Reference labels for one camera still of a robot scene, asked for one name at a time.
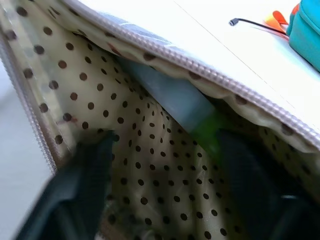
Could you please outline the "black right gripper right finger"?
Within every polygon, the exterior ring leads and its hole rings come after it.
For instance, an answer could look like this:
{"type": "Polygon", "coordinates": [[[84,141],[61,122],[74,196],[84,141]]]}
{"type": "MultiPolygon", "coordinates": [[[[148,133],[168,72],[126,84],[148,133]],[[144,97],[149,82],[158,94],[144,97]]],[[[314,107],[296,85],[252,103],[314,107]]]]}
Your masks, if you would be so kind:
{"type": "Polygon", "coordinates": [[[263,144],[227,129],[216,138],[249,240],[320,240],[320,206],[263,144]]]}

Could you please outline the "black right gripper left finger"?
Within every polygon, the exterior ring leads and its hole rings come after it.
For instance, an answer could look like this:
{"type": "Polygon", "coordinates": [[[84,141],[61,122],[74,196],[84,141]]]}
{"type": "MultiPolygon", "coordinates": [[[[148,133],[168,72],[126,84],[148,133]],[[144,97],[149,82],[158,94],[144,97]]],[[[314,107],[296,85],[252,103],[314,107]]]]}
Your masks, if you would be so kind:
{"type": "Polygon", "coordinates": [[[79,143],[49,180],[15,240],[95,240],[110,191],[115,133],[79,143]]]}

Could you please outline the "grey plaid pouch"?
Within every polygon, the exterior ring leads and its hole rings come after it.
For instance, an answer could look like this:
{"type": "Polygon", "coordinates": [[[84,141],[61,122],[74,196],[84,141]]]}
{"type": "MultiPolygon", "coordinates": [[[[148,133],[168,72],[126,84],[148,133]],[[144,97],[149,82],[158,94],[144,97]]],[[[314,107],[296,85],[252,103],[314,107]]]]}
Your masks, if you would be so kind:
{"type": "Polygon", "coordinates": [[[0,0],[1,58],[52,169],[115,134],[100,232],[113,240],[249,240],[221,162],[123,70],[188,80],[320,206],[320,150],[239,91],[113,38],[61,0],[0,0]]]}

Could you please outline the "green-capped grey marker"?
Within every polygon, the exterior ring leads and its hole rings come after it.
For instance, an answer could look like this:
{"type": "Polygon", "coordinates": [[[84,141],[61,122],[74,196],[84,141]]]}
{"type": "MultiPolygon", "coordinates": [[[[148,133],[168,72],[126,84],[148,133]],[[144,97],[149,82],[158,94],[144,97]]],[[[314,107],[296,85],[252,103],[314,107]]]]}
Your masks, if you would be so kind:
{"type": "Polygon", "coordinates": [[[213,159],[221,162],[216,132],[225,126],[223,116],[190,81],[126,58],[118,57],[117,61],[213,159]]]}

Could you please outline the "teal zip pouch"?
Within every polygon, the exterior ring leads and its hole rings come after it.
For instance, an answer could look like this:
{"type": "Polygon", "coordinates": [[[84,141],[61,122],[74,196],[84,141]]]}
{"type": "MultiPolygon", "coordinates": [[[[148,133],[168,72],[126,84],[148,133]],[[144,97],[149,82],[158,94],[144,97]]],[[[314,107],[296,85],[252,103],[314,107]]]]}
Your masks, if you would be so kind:
{"type": "Polygon", "coordinates": [[[289,45],[320,72],[320,0],[301,0],[292,10],[289,45]]]}

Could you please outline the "orange ribbon tag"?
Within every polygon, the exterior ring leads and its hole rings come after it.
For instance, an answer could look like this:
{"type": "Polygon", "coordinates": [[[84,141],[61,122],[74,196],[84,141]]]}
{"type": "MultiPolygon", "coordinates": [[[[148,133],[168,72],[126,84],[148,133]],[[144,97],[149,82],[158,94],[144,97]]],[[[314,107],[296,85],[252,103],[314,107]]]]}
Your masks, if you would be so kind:
{"type": "Polygon", "coordinates": [[[289,25],[289,23],[287,22],[285,17],[282,15],[282,13],[280,13],[277,10],[273,11],[269,16],[267,16],[264,19],[264,23],[267,26],[269,26],[275,30],[278,30],[284,34],[286,34],[287,27],[289,25]]]}

